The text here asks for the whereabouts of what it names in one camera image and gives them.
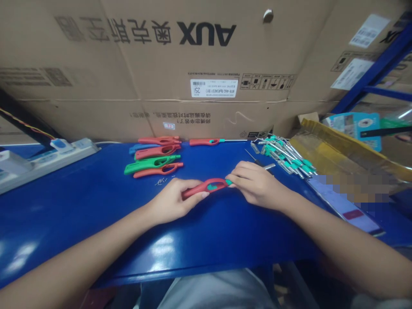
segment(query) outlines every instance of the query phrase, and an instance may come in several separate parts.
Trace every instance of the white sticker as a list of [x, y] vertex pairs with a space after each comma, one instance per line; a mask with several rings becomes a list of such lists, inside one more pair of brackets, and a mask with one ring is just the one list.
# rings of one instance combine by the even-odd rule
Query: white sticker
[[235, 97], [237, 79], [191, 79], [192, 97]]
[[164, 127], [165, 129], [174, 130], [174, 129], [175, 129], [175, 124], [171, 124], [171, 123], [168, 123], [168, 122], [164, 122], [164, 123], [163, 123], [163, 127]]
[[368, 48], [390, 21], [390, 19], [383, 18], [375, 14], [369, 15], [349, 44], [362, 48]]
[[333, 83], [331, 88], [350, 90], [366, 71], [369, 70], [372, 64], [374, 64], [373, 61], [353, 59]]

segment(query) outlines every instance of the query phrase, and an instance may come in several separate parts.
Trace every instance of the pile of metal parts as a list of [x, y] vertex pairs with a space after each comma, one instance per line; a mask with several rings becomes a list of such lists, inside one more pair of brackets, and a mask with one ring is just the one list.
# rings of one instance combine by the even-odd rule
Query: pile of metal parts
[[289, 143], [289, 140], [272, 135], [266, 139], [257, 138], [251, 143], [252, 147], [256, 147], [254, 143], [263, 145], [260, 153], [272, 157], [288, 174], [296, 174], [301, 179], [317, 175], [316, 168], [313, 164], [304, 159]]

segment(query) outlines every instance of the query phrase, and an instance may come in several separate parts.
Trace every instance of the blue plastic handle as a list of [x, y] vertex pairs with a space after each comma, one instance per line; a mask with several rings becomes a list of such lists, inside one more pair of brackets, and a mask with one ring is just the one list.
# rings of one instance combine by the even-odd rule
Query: blue plastic handle
[[156, 144], [137, 144], [137, 145], [129, 148], [129, 154], [131, 156], [134, 156], [136, 151], [138, 151], [140, 149], [153, 148], [153, 147], [160, 147], [160, 145], [156, 145]]

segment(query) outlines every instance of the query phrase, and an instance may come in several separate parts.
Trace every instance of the hand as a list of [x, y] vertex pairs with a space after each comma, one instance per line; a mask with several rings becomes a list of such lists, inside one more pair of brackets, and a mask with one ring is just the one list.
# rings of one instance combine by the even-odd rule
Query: hand
[[282, 211], [294, 194], [272, 174], [252, 162], [240, 161], [226, 179], [233, 182], [230, 188], [238, 188], [249, 203], [265, 208]]
[[200, 185], [200, 180], [173, 178], [171, 182], [144, 207], [148, 210], [155, 224], [162, 224], [184, 217], [193, 207], [209, 195], [199, 192], [183, 200], [182, 192]]

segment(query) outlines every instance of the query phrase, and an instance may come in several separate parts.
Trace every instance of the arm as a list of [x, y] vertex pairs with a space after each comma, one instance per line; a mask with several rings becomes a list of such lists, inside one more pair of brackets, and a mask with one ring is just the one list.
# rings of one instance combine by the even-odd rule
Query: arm
[[362, 290], [379, 298], [412, 297], [412, 262], [388, 245], [317, 207], [256, 164], [240, 162], [226, 178], [249, 203], [293, 220]]
[[61, 308], [84, 293], [140, 235], [157, 224], [185, 216], [209, 194], [200, 192], [182, 200], [183, 191], [200, 183], [173, 179], [148, 204], [0, 290], [0, 307]]

